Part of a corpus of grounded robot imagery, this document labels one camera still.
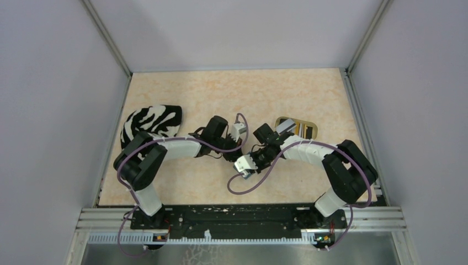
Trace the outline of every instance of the zebra print bag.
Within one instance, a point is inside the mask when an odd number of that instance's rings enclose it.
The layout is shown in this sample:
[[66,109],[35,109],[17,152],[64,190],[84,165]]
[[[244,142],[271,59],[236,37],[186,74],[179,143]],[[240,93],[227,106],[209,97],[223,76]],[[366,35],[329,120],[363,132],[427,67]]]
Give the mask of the zebra print bag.
[[[181,123],[182,107],[180,106],[158,105],[138,109],[130,114],[124,123],[120,132],[120,147],[123,150],[139,131],[146,131],[160,137],[174,137]],[[140,159],[145,156],[144,150],[138,155]]]

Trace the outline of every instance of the floor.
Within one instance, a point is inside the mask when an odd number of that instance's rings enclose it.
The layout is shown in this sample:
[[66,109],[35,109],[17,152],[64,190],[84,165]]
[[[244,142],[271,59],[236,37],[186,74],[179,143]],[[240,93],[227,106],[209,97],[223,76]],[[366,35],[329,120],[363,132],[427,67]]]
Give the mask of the floor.
[[[241,112],[251,132],[263,123],[274,127],[278,117],[289,116],[315,123],[317,141],[338,144],[350,139],[360,146],[337,68],[135,73],[120,125],[134,110],[158,104],[182,106],[179,136],[206,125],[214,115],[234,122],[236,113]],[[111,166],[121,151],[120,128],[99,205],[134,203],[130,193],[117,181]],[[256,143],[251,134],[244,152]],[[164,204],[314,202],[330,187],[323,170],[299,161],[282,160],[257,190],[233,195],[226,189],[228,179],[236,173],[232,166],[223,159],[207,156],[168,161],[159,169],[153,185]],[[246,190],[262,176],[237,179],[232,188]],[[359,200],[367,200],[367,194]]]

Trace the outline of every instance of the black and white striped fabric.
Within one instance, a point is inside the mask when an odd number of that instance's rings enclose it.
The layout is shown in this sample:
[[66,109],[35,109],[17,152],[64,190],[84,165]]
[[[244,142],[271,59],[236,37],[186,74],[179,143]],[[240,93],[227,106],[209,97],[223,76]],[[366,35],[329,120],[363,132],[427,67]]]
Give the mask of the black and white striped fabric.
[[136,110],[124,123],[120,132],[120,146],[124,149],[139,131],[160,137],[174,137],[179,131],[181,122],[180,106],[158,105]]

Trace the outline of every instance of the black mounting plate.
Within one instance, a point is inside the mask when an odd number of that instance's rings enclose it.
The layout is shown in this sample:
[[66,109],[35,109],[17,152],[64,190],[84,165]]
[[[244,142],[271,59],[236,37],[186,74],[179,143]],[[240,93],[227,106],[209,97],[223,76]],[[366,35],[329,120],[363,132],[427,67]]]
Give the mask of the black mounting plate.
[[343,210],[321,222],[314,211],[314,203],[164,205],[157,223],[137,209],[130,228],[167,229],[170,225],[172,239],[203,239],[208,229],[212,239],[295,239],[301,238],[301,229],[327,229],[331,222],[335,229],[347,226]]

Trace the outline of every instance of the gray panel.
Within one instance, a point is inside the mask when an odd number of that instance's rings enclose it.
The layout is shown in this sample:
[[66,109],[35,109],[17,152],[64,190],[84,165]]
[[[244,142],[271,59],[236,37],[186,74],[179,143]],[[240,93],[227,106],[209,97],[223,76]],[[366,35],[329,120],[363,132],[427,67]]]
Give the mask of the gray panel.
[[92,0],[133,72],[346,67],[380,0]]
[[[133,254],[141,246],[123,246]],[[163,246],[139,259],[125,257],[117,245],[88,245],[84,265],[146,264],[398,264],[390,233],[347,235],[340,246],[330,252],[312,246]]]
[[3,1],[0,30],[0,264],[63,264],[127,78],[79,1]]
[[466,0],[394,1],[352,73],[421,264],[466,263],[467,14]]

